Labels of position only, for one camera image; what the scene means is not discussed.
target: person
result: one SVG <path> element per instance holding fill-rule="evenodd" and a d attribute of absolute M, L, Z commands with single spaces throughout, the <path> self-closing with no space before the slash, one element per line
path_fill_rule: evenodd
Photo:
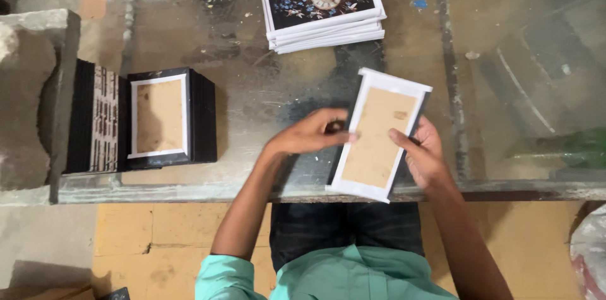
<path fill-rule="evenodd" d="M 278 168 L 288 155 L 356 141 L 355 134 L 325 132 L 346 118 L 346 110 L 319 109 L 266 143 L 202 261 L 196 300 L 265 299 L 253 290 L 250 258 Z M 385 135 L 406 150 L 431 204 L 459 297 L 512 299 L 466 212 L 433 124 L 422 116 L 415 142 L 394 128 Z M 270 299 L 455 298 L 430 281 L 416 203 L 277 203 L 270 247 L 277 272 Z"/>

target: dark jeans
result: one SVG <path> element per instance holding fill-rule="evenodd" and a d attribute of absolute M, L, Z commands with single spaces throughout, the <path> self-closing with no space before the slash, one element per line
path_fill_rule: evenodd
<path fill-rule="evenodd" d="M 269 245 L 276 272 L 310 251 L 385 247 L 425 256 L 417 203 L 277 203 Z"/>

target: yellow floor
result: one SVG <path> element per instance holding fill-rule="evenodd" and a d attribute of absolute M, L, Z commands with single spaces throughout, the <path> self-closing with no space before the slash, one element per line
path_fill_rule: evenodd
<path fill-rule="evenodd" d="M 96 295 L 128 287 L 131 299 L 193 299 L 201 260 L 208 255 L 224 203 L 102 204 L 93 258 Z M 568 258 L 576 202 L 469 203 L 516 299 L 582 299 Z M 268 207 L 253 255 L 254 288 L 269 295 Z M 432 279 L 455 292 L 430 208 L 421 203 L 425 254 Z"/>

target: green object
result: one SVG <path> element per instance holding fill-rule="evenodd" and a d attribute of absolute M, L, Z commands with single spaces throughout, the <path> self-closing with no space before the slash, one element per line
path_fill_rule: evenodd
<path fill-rule="evenodd" d="M 299 257 L 277 273 L 271 300 L 456 299 L 430 280 L 427 260 L 409 251 L 380 247 L 328 248 Z M 196 279 L 196 300 L 262 300 L 253 290 L 253 264 L 209 255 Z"/>
<path fill-rule="evenodd" d="M 606 168 L 606 128 L 574 132 L 550 138 L 517 142 L 510 150 L 514 158 L 560 158 L 569 167 Z"/>

